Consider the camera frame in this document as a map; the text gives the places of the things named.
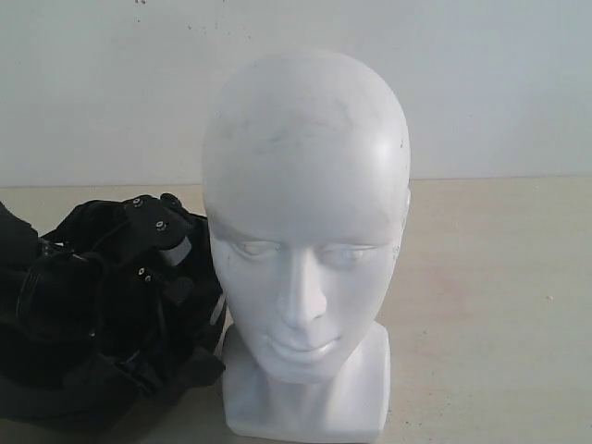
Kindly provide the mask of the black helmet with tinted visor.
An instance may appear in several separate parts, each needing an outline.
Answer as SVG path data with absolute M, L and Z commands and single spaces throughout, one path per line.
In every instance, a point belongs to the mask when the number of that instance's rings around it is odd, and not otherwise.
M 80 203 L 45 234 L 3 208 L 1 415 L 92 433 L 211 386 L 226 308 L 207 218 L 173 194 Z

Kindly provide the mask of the white mannequin head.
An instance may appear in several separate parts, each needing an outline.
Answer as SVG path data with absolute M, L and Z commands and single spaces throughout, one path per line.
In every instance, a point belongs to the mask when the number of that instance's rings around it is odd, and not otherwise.
M 395 93 L 327 50 L 263 56 L 219 92 L 203 203 L 232 322 L 223 406 L 240 436 L 371 443 L 389 409 L 377 322 L 409 214 L 411 150 Z

